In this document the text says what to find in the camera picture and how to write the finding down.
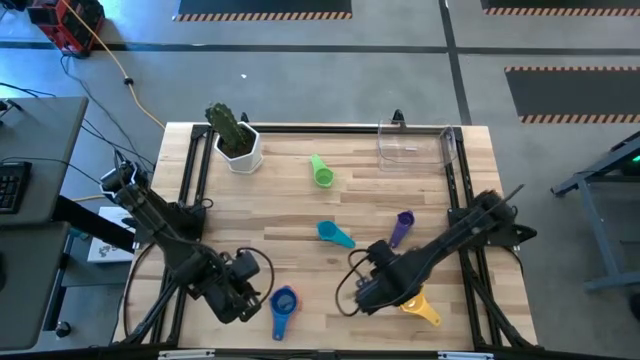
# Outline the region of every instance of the green measuring cup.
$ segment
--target green measuring cup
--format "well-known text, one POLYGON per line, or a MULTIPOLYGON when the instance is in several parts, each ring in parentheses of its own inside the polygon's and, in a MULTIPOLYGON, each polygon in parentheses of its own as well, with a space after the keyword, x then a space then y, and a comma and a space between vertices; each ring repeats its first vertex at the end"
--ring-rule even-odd
POLYGON ((311 165, 313 166, 313 179, 320 187, 328 188, 333 183, 333 171, 322 162, 318 154, 311 156, 311 165))

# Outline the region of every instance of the blue handle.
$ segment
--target blue handle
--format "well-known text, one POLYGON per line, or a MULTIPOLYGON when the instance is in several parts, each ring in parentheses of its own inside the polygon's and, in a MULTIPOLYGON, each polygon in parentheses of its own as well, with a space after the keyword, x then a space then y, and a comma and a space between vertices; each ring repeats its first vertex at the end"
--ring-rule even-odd
POLYGON ((284 333, 287 331, 287 322, 289 321, 288 315, 274 315, 273 316, 273 340, 282 341, 284 339, 284 333))

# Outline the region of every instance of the teal measuring scoop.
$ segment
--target teal measuring scoop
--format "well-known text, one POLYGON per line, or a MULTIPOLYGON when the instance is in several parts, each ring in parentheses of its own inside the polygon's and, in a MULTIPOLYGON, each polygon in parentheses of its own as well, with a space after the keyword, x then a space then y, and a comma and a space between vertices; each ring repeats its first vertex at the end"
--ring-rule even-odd
POLYGON ((320 221, 316 227, 318 228, 318 237, 320 239, 331 241, 349 249, 356 247, 356 242, 344 231, 340 230, 333 221, 320 221))
POLYGON ((311 165, 313 166, 313 179, 320 187, 331 187, 333 184, 333 171, 324 164, 318 154, 311 155, 311 165))

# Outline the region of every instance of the clear plastic container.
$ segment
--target clear plastic container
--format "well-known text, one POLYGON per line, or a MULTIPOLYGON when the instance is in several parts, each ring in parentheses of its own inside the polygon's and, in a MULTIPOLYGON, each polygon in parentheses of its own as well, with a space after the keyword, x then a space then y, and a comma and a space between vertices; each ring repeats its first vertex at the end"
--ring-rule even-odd
POLYGON ((455 135, 451 126, 428 134, 426 128, 404 124, 378 124, 378 166, 383 171, 434 172, 456 159, 455 135))

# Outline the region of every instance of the blue measuring cup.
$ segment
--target blue measuring cup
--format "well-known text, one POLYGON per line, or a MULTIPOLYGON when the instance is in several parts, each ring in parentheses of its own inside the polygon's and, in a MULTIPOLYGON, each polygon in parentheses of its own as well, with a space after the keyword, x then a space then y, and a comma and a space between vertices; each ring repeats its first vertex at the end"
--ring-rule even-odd
POLYGON ((283 286, 273 293, 269 302, 273 314, 272 338, 276 341, 282 341, 287 331, 287 323, 298 309, 300 301, 290 286, 283 286))

